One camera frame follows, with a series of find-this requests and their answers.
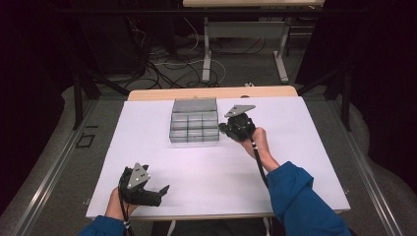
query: black curtain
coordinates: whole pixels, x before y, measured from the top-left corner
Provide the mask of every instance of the black curtain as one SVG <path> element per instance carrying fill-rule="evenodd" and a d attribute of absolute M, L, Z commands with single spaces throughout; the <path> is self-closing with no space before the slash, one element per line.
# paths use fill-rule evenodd
<path fill-rule="evenodd" d="M 49 21 L 37 1 L 0 3 L 1 213 L 49 141 L 64 108 L 61 93 L 72 85 Z"/>
<path fill-rule="evenodd" d="M 368 2 L 327 0 L 325 8 L 359 9 Z M 417 2 L 374 2 L 372 19 L 319 19 L 296 83 L 325 75 L 349 55 L 359 36 L 351 98 L 369 127 L 368 155 L 417 193 Z M 368 21 L 372 25 L 360 34 Z"/>

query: blue jacket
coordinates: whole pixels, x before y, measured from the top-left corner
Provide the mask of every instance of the blue jacket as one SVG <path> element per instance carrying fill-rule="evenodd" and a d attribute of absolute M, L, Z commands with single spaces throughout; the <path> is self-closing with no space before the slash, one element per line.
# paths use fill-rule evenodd
<path fill-rule="evenodd" d="M 351 235 L 343 219 L 313 191 L 313 177 L 303 168 L 288 161 L 267 178 L 272 209 L 286 235 Z M 79 235 L 118 236 L 123 231 L 123 221 L 100 215 Z"/>

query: desk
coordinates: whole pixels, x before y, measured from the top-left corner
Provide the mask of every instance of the desk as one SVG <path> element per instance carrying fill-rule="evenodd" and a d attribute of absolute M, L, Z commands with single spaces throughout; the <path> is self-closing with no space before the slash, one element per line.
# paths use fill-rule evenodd
<path fill-rule="evenodd" d="M 224 8 L 224 7 L 290 7 L 290 6 L 320 6 L 325 0 L 184 0 L 183 5 L 191 8 Z M 209 22 L 205 18 L 205 62 L 202 81 L 209 81 L 211 37 L 264 37 L 280 38 L 279 48 L 273 51 L 276 68 L 282 83 L 288 83 L 288 77 L 282 61 L 282 54 L 288 37 L 291 19 L 284 22 Z"/>
<path fill-rule="evenodd" d="M 141 220 L 272 216 L 268 190 L 256 161 L 234 141 L 169 142 L 173 98 L 217 97 L 219 122 L 234 104 L 255 104 L 248 111 L 268 132 L 270 150 L 280 163 L 291 160 L 315 177 L 314 190 L 337 211 L 350 209 L 302 97 L 293 87 L 189 88 L 132 91 L 92 196 L 87 217 L 104 214 L 108 196 L 125 166 L 149 165 L 147 190 L 170 185 L 160 207 L 141 206 Z M 249 95 L 250 98 L 230 98 Z"/>

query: white paper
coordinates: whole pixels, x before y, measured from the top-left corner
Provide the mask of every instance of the white paper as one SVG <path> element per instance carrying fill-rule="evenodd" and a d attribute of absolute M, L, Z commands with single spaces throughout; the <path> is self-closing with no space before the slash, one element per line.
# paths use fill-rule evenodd
<path fill-rule="evenodd" d="M 159 207 L 140 206 L 132 217 L 271 215 L 257 163 L 240 145 L 222 134 L 219 142 L 169 141 L 173 102 L 125 102 L 87 217 L 105 213 L 124 168 L 136 162 L 149 165 L 147 190 L 170 188 Z M 303 167 L 315 178 L 313 189 L 332 209 L 350 209 L 301 97 L 218 99 L 219 122 L 227 122 L 223 115 L 235 104 L 256 105 L 246 113 L 257 127 L 267 130 L 270 151 L 280 164 L 290 160 Z"/>

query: gray box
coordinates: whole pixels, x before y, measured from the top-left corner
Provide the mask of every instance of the gray box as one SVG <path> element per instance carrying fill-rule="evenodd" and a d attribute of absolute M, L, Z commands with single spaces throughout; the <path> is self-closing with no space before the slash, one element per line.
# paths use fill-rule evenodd
<path fill-rule="evenodd" d="M 171 143 L 218 141 L 215 98 L 175 99 L 169 140 Z"/>

